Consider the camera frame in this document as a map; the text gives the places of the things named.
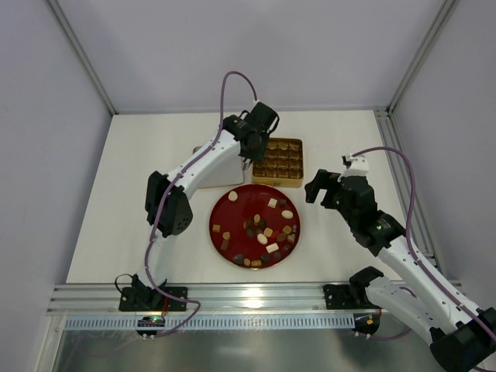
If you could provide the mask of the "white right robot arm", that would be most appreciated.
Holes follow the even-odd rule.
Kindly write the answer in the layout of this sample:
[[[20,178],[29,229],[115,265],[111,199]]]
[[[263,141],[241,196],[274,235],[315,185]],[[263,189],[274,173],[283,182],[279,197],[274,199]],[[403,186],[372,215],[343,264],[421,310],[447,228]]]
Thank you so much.
[[[318,170],[305,185],[305,200],[336,210],[355,240],[389,266],[412,294],[393,284],[380,270],[366,267],[349,279],[350,294],[390,312],[429,345],[446,371],[469,371],[495,351],[495,310],[482,309],[456,289],[407,237],[405,228],[377,207],[364,176]]]

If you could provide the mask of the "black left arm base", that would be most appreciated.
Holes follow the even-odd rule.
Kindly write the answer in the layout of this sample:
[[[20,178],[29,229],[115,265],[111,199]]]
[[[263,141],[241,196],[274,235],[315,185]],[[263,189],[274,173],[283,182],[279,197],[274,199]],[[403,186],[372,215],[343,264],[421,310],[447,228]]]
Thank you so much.
[[[119,283],[121,277],[129,277],[131,279],[130,284],[123,287]],[[120,294],[119,311],[121,312],[185,312],[187,309],[185,302],[171,299],[156,289],[146,286],[137,274],[118,275],[114,280],[114,286]],[[182,300],[188,297],[186,287],[170,287],[162,284],[159,289]]]

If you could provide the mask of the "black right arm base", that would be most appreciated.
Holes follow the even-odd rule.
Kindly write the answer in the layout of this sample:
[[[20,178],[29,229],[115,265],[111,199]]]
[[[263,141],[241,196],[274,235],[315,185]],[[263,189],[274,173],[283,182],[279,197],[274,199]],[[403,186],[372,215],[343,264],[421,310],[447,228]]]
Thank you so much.
[[[328,310],[378,309],[365,292],[371,281],[383,277],[375,267],[366,267],[350,277],[347,284],[325,284],[322,288]]]

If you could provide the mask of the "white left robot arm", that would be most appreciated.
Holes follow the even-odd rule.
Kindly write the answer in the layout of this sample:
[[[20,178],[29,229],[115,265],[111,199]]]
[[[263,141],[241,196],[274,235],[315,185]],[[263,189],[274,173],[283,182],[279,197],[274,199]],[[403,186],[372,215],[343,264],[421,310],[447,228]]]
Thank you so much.
[[[142,274],[132,276],[133,303],[156,310],[168,296],[150,270],[150,254],[158,237],[166,239],[183,233],[192,222],[190,199],[200,183],[225,162],[240,157],[262,160],[271,133],[280,116],[268,105],[257,101],[249,111],[220,119],[215,135],[183,164],[167,174],[153,172],[147,182],[145,211],[151,226]]]

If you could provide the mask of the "metal tongs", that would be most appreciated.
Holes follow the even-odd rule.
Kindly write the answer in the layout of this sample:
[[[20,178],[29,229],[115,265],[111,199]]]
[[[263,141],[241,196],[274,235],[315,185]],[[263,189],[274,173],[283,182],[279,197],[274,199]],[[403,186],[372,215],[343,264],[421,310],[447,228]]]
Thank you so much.
[[[249,158],[243,158],[242,169],[244,171],[246,171],[250,167],[250,165],[252,164],[252,162],[253,161],[251,159],[249,159]]]

